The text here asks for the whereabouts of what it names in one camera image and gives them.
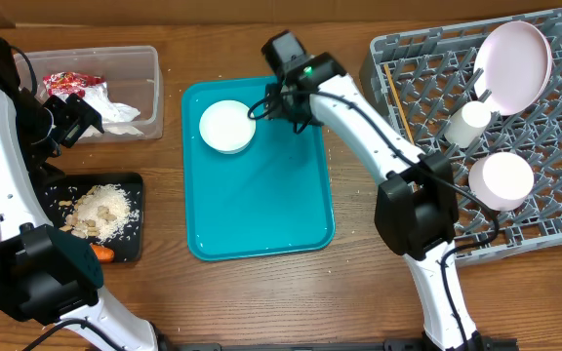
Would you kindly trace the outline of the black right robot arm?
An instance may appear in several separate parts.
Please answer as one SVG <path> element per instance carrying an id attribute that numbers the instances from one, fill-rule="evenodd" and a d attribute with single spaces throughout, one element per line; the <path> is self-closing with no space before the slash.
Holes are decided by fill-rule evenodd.
<path id="1" fill-rule="evenodd" d="M 415 348 L 483 349 L 452 252 L 459 210 L 450 161 L 395 132 L 330 54 L 309 54 L 292 32 L 271 37 L 261 52 L 277 78 L 261 101 L 263 117 L 286 119 L 295 133 L 328 127 L 375 180 L 375 226 L 405 260 L 421 301 L 423 336 Z"/>

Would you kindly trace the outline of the rice and peanut shell scraps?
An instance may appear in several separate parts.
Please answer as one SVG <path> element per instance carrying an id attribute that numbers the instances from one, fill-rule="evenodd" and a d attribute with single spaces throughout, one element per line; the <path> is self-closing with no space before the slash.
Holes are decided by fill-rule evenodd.
<path id="1" fill-rule="evenodd" d="M 119 185 L 94 185 L 76 200 L 59 201 L 66 210 L 60 230 L 98 244 L 118 239 L 141 217 L 128 195 Z"/>

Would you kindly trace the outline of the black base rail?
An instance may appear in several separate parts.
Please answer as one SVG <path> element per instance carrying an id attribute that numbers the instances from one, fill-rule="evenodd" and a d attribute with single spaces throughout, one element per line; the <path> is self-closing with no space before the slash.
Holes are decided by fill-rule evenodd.
<path id="1" fill-rule="evenodd" d="M 516 339 L 494 339 L 480 336 L 469 350 L 518 351 Z M 380 343 L 317 343 L 317 344 L 270 344 L 222 346 L 218 343 L 175 345 L 171 350 L 179 351 L 427 351 L 439 350 L 423 338 L 389 339 Z"/>

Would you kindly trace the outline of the red snack wrapper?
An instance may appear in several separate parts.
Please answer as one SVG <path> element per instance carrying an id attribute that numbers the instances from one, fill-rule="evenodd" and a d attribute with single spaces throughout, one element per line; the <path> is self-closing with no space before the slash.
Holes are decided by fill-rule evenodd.
<path id="1" fill-rule="evenodd" d="M 83 98 L 88 88 L 100 85 L 105 79 L 100 76 L 65 71 L 43 77 L 43 84 L 49 96 L 75 94 Z"/>

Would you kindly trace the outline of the black food tray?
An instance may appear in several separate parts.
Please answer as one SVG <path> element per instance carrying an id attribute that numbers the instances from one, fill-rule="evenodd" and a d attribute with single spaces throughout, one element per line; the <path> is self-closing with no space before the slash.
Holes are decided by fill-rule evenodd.
<path id="1" fill-rule="evenodd" d="M 136 173 L 68 175 L 63 179 L 48 184 L 37 192 L 38 201 L 48 219 L 60 229 L 64 223 L 66 210 L 61 210 L 59 201 L 76 200 L 94 185 L 115 184 L 126 190 L 128 199 L 135 202 L 135 209 L 140 210 L 140 218 L 134 223 L 134 229 L 126 229 L 125 234 L 105 244 L 98 244 L 90 239 L 88 243 L 100 245 L 115 252 L 115 262 L 135 261 L 141 256 L 141 229 L 143 220 L 143 180 Z"/>

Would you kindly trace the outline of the white round plate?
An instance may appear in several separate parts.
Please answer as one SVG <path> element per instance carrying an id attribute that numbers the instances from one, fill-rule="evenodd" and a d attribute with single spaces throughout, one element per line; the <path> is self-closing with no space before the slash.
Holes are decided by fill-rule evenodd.
<path id="1" fill-rule="evenodd" d="M 498 26 L 477 52 L 473 69 L 481 70 L 474 91 L 488 93 L 484 104 L 509 116 L 536 102 L 552 70 L 550 45 L 532 24 L 510 21 Z"/>

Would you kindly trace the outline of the orange carrot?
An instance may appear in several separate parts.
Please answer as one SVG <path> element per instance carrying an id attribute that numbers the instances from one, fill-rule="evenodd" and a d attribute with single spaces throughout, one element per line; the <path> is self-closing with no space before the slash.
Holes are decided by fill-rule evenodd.
<path id="1" fill-rule="evenodd" d="M 91 244 L 91 249 L 100 263 L 109 263 L 115 259 L 115 252 L 112 249 L 95 244 Z"/>

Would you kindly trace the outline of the teal serving tray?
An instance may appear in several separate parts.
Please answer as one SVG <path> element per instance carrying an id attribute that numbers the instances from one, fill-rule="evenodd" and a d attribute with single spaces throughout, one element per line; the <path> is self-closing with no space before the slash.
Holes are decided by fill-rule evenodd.
<path id="1" fill-rule="evenodd" d="M 181 99 L 187 244 L 220 261 L 314 251 L 334 238 L 334 207 L 320 128 L 296 135 L 284 120 L 259 120 L 245 150 L 223 154 L 201 137 L 204 110 L 221 100 L 248 106 L 272 77 L 198 83 Z"/>

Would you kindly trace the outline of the pink bowl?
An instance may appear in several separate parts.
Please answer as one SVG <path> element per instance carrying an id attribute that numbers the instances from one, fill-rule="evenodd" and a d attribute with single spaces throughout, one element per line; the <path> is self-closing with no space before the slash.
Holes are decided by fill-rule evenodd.
<path id="1" fill-rule="evenodd" d="M 500 212 L 522 205 L 534 183 L 531 166 L 511 152 L 498 152 L 478 160 L 468 174 L 470 190 L 487 207 Z"/>

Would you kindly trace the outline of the white napkin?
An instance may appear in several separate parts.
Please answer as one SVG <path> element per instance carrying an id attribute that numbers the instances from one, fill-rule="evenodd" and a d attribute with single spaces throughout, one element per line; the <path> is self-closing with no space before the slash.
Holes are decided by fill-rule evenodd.
<path id="1" fill-rule="evenodd" d="M 81 98 L 100 114 L 105 132 L 118 136 L 143 135 L 143 132 L 131 125 L 141 112 L 128 104 L 110 101 L 106 82 L 85 87 L 81 93 Z"/>

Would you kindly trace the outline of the white cup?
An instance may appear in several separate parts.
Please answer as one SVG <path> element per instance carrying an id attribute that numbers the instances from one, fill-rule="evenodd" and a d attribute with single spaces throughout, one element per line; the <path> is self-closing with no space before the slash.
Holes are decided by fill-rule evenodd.
<path id="1" fill-rule="evenodd" d="M 459 148 L 468 148 L 480 137 L 491 121 L 491 111 L 480 101 L 467 102 L 449 119 L 445 139 Z"/>

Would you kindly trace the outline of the wooden chopstick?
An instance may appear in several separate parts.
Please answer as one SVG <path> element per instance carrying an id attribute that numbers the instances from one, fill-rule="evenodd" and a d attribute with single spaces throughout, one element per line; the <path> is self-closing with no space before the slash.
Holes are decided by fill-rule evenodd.
<path id="1" fill-rule="evenodd" d="M 393 98 L 393 100 L 396 104 L 396 107 L 398 108 L 398 111 L 399 111 L 399 114 L 400 114 L 400 119 L 402 121 L 403 128 L 405 130 L 405 134 L 408 137 L 409 142 L 412 143 L 412 144 L 415 144 L 413 136 L 411 134 L 410 126 L 407 122 L 406 115 L 404 113 L 403 106 L 402 106 L 402 103 L 401 103 L 400 98 L 398 96 L 398 93 L 397 93 L 397 90 L 396 90 L 396 87 L 395 87 L 395 83 L 394 83 L 394 80 L 393 80 L 393 77 L 392 77 L 392 74 L 391 74 L 391 71 L 389 69 L 388 64 L 385 64 L 383 66 L 383 70 L 384 70 L 385 76 L 387 78 L 387 82 L 389 83 L 392 98 Z"/>

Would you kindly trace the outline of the grey dishwasher rack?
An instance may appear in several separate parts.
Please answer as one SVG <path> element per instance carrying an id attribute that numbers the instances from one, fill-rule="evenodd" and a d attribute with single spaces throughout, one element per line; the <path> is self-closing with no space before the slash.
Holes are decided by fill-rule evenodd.
<path id="1" fill-rule="evenodd" d="M 501 19 L 438 26 L 375 38 L 360 70 L 360 82 L 371 105 L 408 139 L 392 98 L 383 66 L 388 64 L 415 145 L 449 157 L 456 183 L 466 185 L 472 165 L 496 152 L 512 152 L 532 167 L 535 183 L 517 209 L 502 212 L 496 222 L 467 199 L 461 199 L 457 241 L 467 245 L 459 265 L 484 263 L 524 252 L 562 245 L 562 8 L 528 13 L 523 21 L 547 39 L 552 71 L 539 99 L 511 116 L 494 114 L 484 134 L 468 148 L 448 142 L 449 116 L 465 103 L 481 100 L 473 69 L 480 46 L 502 24 Z M 491 238 L 496 224 L 501 232 Z"/>

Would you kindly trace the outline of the white bowl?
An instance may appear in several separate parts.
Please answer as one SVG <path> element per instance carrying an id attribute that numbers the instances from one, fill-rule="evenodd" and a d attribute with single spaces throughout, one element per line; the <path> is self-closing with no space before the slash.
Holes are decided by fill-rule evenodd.
<path id="1" fill-rule="evenodd" d="M 256 121 L 249 118 L 249 107 L 237 100 L 221 100 L 201 115 L 199 133 L 213 149 L 235 154 L 245 149 L 256 132 Z"/>

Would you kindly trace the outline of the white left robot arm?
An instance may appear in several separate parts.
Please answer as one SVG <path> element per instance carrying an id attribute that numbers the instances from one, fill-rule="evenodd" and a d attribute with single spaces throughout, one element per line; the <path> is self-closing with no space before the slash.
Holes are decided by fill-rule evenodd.
<path id="1" fill-rule="evenodd" d="M 100 350 L 168 350 L 151 322 L 104 285 L 90 243 L 56 227 L 38 194 L 63 180 L 52 165 L 101 117 L 79 96 L 39 100 L 20 83 L 20 50 L 0 37 L 0 311 L 70 330 Z"/>

